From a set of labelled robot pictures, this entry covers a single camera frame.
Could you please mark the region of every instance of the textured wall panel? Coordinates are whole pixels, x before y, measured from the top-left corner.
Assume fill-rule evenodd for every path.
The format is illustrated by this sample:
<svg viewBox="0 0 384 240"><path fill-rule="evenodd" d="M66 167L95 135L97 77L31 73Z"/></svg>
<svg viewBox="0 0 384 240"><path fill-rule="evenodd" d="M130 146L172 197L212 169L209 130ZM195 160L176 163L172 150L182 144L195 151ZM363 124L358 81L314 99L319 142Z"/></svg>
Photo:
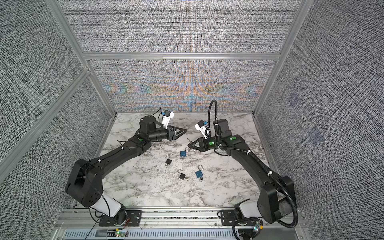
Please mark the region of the textured wall panel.
<svg viewBox="0 0 384 240"><path fill-rule="evenodd" d="M2 161L83 68L43 0L0 9Z"/></svg>
<svg viewBox="0 0 384 240"><path fill-rule="evenodd" d="M273 61L91 60L118 112L252 111Z"/></svg>
<svg viewBox="0 0 384 240"><path fill-rule="evenodd" d="M312 239L383 239L384 5L316 0L259 118Z"/></svg>
<svg viewBox="0 0 384 240"><path fill-rule="evenodd" d="M86 79L0 186L0 239L49 239L73 201L64 192L73 164L93 158L109 119Z"/></svg>
<svg viewBox="0 0 384 240"><path fill-rule="evenodd" d="M59 0L85 51L280 52L300 0Z"/></svg>

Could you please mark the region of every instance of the white marble surface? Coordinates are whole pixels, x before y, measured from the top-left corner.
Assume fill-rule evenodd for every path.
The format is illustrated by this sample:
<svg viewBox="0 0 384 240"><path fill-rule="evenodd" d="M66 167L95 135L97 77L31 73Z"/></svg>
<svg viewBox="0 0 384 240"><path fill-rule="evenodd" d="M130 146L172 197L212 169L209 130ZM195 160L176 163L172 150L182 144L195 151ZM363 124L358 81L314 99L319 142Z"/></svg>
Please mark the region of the white marble surface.
<svg viewBox="0 0 384 240"><path fill-rule="evenodd" d="M118 147L117 140L132 137L139 128L140 118L146 115L119 114L101 154ZM251 114L219 114L218 118L226 118L232 133L241 135L250 149L268 164ZM180 151L189 143L187 138L194 141L202 136L194 125L206 119L206 113L176 113L169 124L186 128L188 132L176 141L153 142L144 154L110 172L103 180L104 192L125 206L228 207L247 198L257 199L257 185L233 158L219 156L213 150L190 151L185 158L180 157ZM172 163L166 167L168 155ZM195 175L199 164L204 167L203 181ZM179 179L178 169L183 169L190 180Z"/></svg>

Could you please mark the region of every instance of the blue padlock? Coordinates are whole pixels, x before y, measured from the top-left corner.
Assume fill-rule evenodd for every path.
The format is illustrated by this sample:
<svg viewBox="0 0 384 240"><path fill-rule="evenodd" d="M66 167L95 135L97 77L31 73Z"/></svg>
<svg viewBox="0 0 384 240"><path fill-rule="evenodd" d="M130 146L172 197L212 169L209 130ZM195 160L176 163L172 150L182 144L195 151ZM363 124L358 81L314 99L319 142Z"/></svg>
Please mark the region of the blue padlock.
<svg viewBox="0 0 384 240"><path fill-rule="evenodd" d="M197 166L198 171L195 172L195 174L196 174L197 178L200 178L200 181L203 181L203 173L201 172L201 170L199 168L200 166L201 166L201 169L204 169L202 165Z"/></svg>

